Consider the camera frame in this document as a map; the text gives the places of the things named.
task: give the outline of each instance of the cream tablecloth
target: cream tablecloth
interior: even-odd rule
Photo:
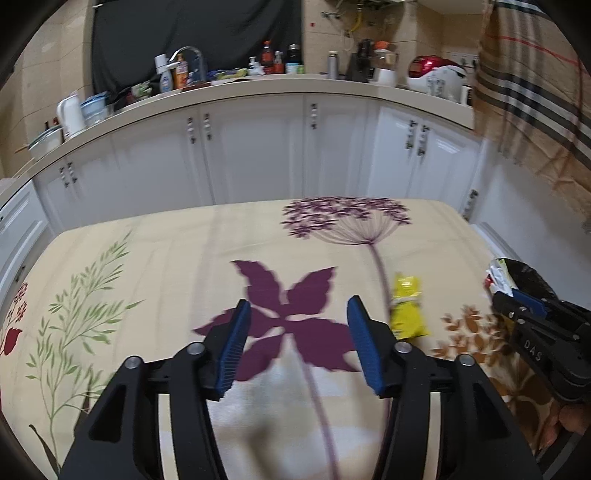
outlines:
[[[75,425],[127,356],[170,357],[247,298],[253,319],[238,379],[210,403],[228,477],[370,478],[386,408],[359,371],[346,303],[360,295],[369,314],[386,321],[385,284],[400,271],[423,283],[431,335],[418,345],[448,358],[473,353],[535,442],[550,399],[503,351],[482,287],[491,253],[450,207],[402,203],[221,205],[61,234],[0,332],[2,412],[55,478]],[[173,478],[165,404],[161,445]],[[436,452],[436,432],[431,441]]]

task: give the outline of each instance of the plaid curtain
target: plaid curtain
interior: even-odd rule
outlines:
[[[535,0],[486,0],[475,93],[476,133],[591,225],[591,79]]]

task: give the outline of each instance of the wall socket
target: wall socket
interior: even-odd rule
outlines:
[[[470,69],[472,71],[476,70],[476,66],[478,65],[478,55],[471,53],[451,52],[447,54],[447,57],[464,67],[468,72],[470,72]]]

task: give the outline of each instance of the yellow plastic bag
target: yellow plastic bag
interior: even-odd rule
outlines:
[[[390,329],[397,339],[429,335],[421,314],[421,294],[421,283],[417,277],[403,277],[400,273],[396,274]]]

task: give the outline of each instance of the metal bolt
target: metal bolt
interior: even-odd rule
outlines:
[[[461,354],[459,360],[464,367],[471,367],[476,363],[474,357],[472,355],[468,355],[467,353]]]
[[[413,349],[413,346],[408,342],[396,342],[394,348],[398,353],[410,353],[410,350]]]
[[[205,351],[205,345],[201,342],[194,342],[187,347],[189,355],[199,355]]]
[[[133,368],[138,368],[139,365],[141,364],[142,359],[138,356],[130,356],[126,361],[125,361],[125,368],[129,368],[130,370]]]

